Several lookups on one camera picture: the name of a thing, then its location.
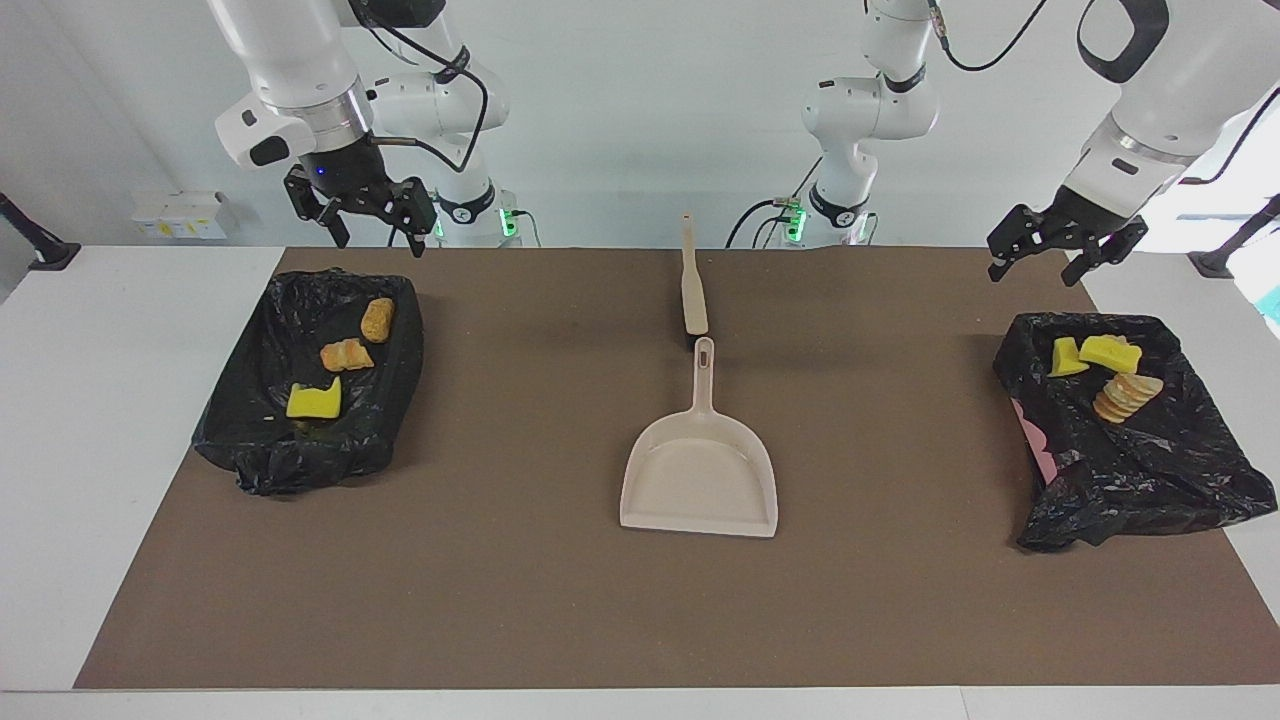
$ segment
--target black stand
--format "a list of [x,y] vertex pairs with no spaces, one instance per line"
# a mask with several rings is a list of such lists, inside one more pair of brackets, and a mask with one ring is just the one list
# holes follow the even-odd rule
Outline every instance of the black stand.
[[61,270],[79,252],[78,242],[63,242],[59,237],[36,224],[23,214],[9,196],[0,192],[0,215],[36,249],[36,259],[27,265],[31,270]]
[[1280,215],[1280,195],[1271,197],[1271,200],[1258,210],[1258,214],[1253,215],[1240,225],[1240,229],[1235,231],[1226,242],[1222,243],[1217,250],[1210,252],[1188,252],[1187,256],[1190,259],[1192,265],[1196,265],[1196,270],[1199,272],[1202,277],[1213,279],[1233,279],[1235,275],[1231,270],[1226,269],[1226,261],[1231,258],[1231,254],[1236,250],[1244,247],[1244,243],[1249,241],[1251,237],[1258,233],[1262,228],[1271,224],[1276,217]]

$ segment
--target green indicator light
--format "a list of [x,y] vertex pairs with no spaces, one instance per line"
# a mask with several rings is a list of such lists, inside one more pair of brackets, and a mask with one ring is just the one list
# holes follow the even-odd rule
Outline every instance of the green indicator light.
[[787,240],[791,242],[800,242],[800,236],[804,234],[804,222],[809,217],[803,208],[796,208],[795,214],[791,215],[790,225],[787,227]]
[[498,213],[502,214],[502,233],[507,237],[516,234],[516,220],[512,219],[511,213],[500,208],[498,209]]

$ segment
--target black cable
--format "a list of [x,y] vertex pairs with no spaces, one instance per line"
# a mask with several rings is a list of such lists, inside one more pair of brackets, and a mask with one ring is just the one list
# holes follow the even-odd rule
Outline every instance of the black cable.
[[768,208],[769,205],[773,205],[773,200],[762,200],[762,201],[756,202],[755,205],[751,205],[750,208],[748,208],[746,213],[742,213],[742,217],[739,218],[736,223],[733,223],[733,229],[730,231],[728,240],[724,241],[724,250],[728,250],[730,247],[733,247],[733,237],[737,234],[737,231],[742,227],[742,223],[745,223],[746,219],[750,218],[756,210],[763,210],[764,208]]
[[[444,152],[440,152],[435,147],[433,147],[433,146],[430,146],[430,145],[428,145],[428,143],[425,143],[425,142],[422,142],[420,140],[413,143],[416,147],[421,147],[422,150],[426,150],[431,155],[435,155],[442,163],[444,163],[445,165],[448,165],[448,168],[451,170],[453,170],[454,173],[461,173],[462,170],[467,169],[467,163],[471,161],[471,155],[475,152],[475,149],[476,149],[476,141],[480,138],[480,129],[484,127],[485,115],[489,113],[489,88],[485,87],[484,81],[481,81],[480,78],[477,78],[475,76],[475,73],[472,73],[471,70],[468,70],[466,68],[460,68],[460,67],[454,65],[453,60],[445,60],[440,55],[436,55],[435,53],[431,53],[430,50],[428,50],[426,47],[424,47],[421,44],[416,42],[410,36],[407,36],[403,32],[398,31],[397,28],[389,26],[385,20],[383,20],[381,18],[379,18],[378,15],[375,15],[372,12],[370,12],[367,6],[364,8],[362,12],[357,10],[356,12],[356,17],[361,18],[361,24],[364,24],[364,17],[367,17],[370,20],[372,20],[374,23],[376,23],[378,27],[380,27],[380,28],[385,29],[387,32],[389,32],[393,37],[396,37],[397,40],[399,40],[404,45],[408,45],[410,47],[412,47],[413,50],[421,53],[426,58],[429,58],[431,60],[435,60],[436,63],[439,63],[440,65],[443,65],[445,69],[457,70],[457,74],[460,74],[460,76],[470,79],[472,83],[475,83],[475,86],[477,88],[480,88],[480,111],[476,114],[476,124],[475,124],[475,128],[471,131],[471,140],[467,142],[467,150],[462,155],[462,161],[461,163],[454,163],[453,160],[449,160],[444,155]],[[374,138],[374,143],[378,143],[378,140],[379,138],[375,137]],[[393,143],[393,145],[403,145],[403,143]]]
[[1231,151],[1228,152],[1226,160],[1222,161],[1222,167],[1219,168],[1217,172],[1212,174],[1212,177],[1210,177],[1207,179],[1206,178],[1183,178],[1183,179],[1178,181],[1178,184],[1208,184],[1211,182],[1217,182],[1217,179],[1222,177],[1222,173],[1225,173],[1226,169],[1229,167],[1231,167],[1231,160],[1235,160],[1235,154],[1240,151],[1240,146],[1244,145],[1244,141],[1249,137],[1249,133],[1253,132],[1253,127],[1257,126],[1258,120],[1262,119],[1262,115],[1266,114],[1267,108],[1270,108],[1271,104],[1275,102],[1275,99],[1276,99],[1277,95],[1280,95],[1280,87],[1272,90],[1271,95],[1268,95],[1267,99],[1266,99],[1266,101],[1262,102],[1262,106],[1258,108],[1258,111],[1253,113],[1253,118],[1249,119],[1249,124],[1244,126],[1244,132],[1240,133],[1240,137],[1235,141],[1235,145],[1231,146]]
[[399,58],[399,59],[401,59],[401,61],[403,61],[403,63],[408,63],[410,65],[417,65],[417,63],[415,63],[413,60],[410,60],[410,59],[408,59],[408,58],[406,58],[406,56],[404,56],[403,54],[401,54],[401,53],[397,53],[396,50],[393,50],[393,49],[392,49],[392,46],[390,46],[390,45],[387,45],[387,41],[385,41],[385,40],[383,40],[383,36],[378,35],[378,31],[376,31],[376,29],[374,29],[374,28],[371,28],[371,27],[366,27],[365,29],[367,29],[367,31],[369,31],[369,35],[374,36],[374,40],[376,40],[379,45],[381,45],[383,47],[385,47],[385,49],[387,49],[387,51],[388,51],[388,53],[390,53],[392,55],[396,55],[397,58]]
[[869,222],[872,222],[872,219],[873,219],[873,218],[876,219],[876,224],[874,224],[874,225],[872,225],[872,232],[870,232],[870,234],[868,234],[868,236],[867,236],[867,247],[870,247],[870,246],[872,246],[872,241],[874,241],[874,240],[876,240],[876,231],[878,231],[878,229],[879,229],[879,215],[878,215],[878,214],[876,214],[876,213],[869,213],[869,214],[867,215],[867,220],[864,220],[864,223],[869,223]]
[[755,228],[755,237],[751,238],[751,250],[755,250],[760,245],[760,233],[764,232],[764,227],[768,224],[785,223],[782,218],[765,218],[760,227]]
[[538,247],[543,246],[543,237],[540,234],[538,234],[538,218],[535,218],[532,213],[530,213],[529,210],[512,210],[511,211],[511,217],[512,218],[520,218],[520,217],[529,218],[529,222],[534,225],[534,242],[538,245]]
[[[809,172],[804,174],[804,179],[800,181],[800,184],[796,186],[796,190],[795,190],[795,192],[791,193],[791,197],[799,197],[800,196],[800,191],[804,190],[805,183],[809,182],[809,178],[813,177],[813,173],[818,169],[818,165],[820,165],[820,164],[822,164],[822,155],[818,155],[818,159],[813,161],[813,165],[809,165]],[[786,219],[786,214],[787,214],[787,209],[783,208],[778,213],[778,217],[774,218],[774,220],[783,220],[783,219]],[[764,238],[764,246],[763,247],[768,247],[769,243],[773,242],[773,231],[776,231],[776,229],[778,229],[778,225],[773,225],[772,228],[769,228],[769,236]]]
[[1005,55],[1009,55],[1009,53],[1014,49],[1014,46],[1016,46],[1018,42],[1021,41],[1024,35],[1027,35],[1027,29],[1032,27],[1033,22],[1036,22],[1036,17],[1039,15],[1039,12],[1044,9],[1044,5],[1046,3],[1048,3],[1048,0],[1039,0],[1039,3],[1036,4],[1036,9],[1032,10],[1032,14],[1027,17],[1027,22],[1024,22],[1023,27],[1018,31],[1018,35],[1015,35],[1014,38],[1009,41],[1009,45],[1000,51],[1000,55],[996,55],[996,58],[992,59],[989,63],[983,63],[980,65],[966,65],[960,60],[957,60],[956,56],[951,54],[951,40],[947,38],[947,24],[942,19],[942,9],[938,8],[937,0],[928,0],[928,3],[929,3],[929,9],[933,12],[933,32],[934,35],[938,36],[938,42],[942,44],[942,51],[946,54],[947,59],[951,60],[952,65],[960,68],[961,70],[969,73],[980,73],[983,70],[989,70],[991,68],[996,67],[997,63],[1005,59]]

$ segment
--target dustpan handle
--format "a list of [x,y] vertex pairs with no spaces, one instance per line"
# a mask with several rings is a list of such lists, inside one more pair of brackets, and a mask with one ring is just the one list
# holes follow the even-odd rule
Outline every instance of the dustpan handle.
[[694,343],[694,411],[712,411],[712,372],[716,369],[716,343],[700,337]]
[[698,269],[694,263],[694,217],[685,213],[680,218],[681,224],[681,242],[680,242],[680,255],[681,261],[686,268]]

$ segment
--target food scrap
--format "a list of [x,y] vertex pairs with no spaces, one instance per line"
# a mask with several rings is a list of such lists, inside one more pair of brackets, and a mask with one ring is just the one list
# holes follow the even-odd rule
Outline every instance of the food scrap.
[[1065,378],[1088,370],[1089,366],[1080,361],[1080,350],[1075,346],[1074,337],[1060,337],[1053,341],[1053,369],[1051,378]]
[[1093,336],[1080,345],[1080,360],[1117,373],[1137,373],[1142,348],[1116,336]]
[[1093,411],[1103,420],[1119,425],[1160,395],[1165,382],[1132,373],[1111,378],[1093,400]]
[[365,340],[374,343],[387,342],[392,334],[392,315],[396,314],[396,301],[390,297],[379,297],[369,302],[365,307],[365,316],[360,320],[360,332]]
[[293,383],[289,391],[289,404],[284,410],[287,418],[319,418],[332,420],[342,414],[342,378],[334,378],[329,389],[302,387]]
[[374,366],[374,359],[369,356],[369,351],[365,350],[358,338],[353,337],[321,347],[320,361],[324,364],[324,369],[330,373]]

